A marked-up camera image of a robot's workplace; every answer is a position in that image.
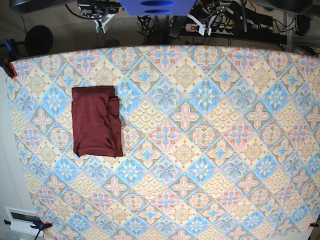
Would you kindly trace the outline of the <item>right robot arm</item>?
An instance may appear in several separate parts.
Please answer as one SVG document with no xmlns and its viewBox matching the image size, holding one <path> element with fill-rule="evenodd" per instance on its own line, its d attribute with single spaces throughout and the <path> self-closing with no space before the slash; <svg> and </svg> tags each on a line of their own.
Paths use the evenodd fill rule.
<svg viewBox="0 0 320 240">
<path fill-rule="evenodd" d="M 123 9 L 119 2 L 110 0 L 78 0 L 80 14 L 73 12 L 67 4 L 64 6 L 73 16 L 83 20 L 101 20 Z"/>
</svg>

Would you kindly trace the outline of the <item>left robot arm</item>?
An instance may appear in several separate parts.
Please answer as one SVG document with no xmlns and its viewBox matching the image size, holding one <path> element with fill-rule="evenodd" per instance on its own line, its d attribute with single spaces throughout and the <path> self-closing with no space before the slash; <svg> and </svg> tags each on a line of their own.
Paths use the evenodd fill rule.
<svg viewBox="0 0 320 240">
<path fill-rule="evenodd" d="M 248 17 L 246 4 L 235 0 L 197 0 L 192 10 L 203 20 L 226 13 L 236 17 Z"/>
</svg>

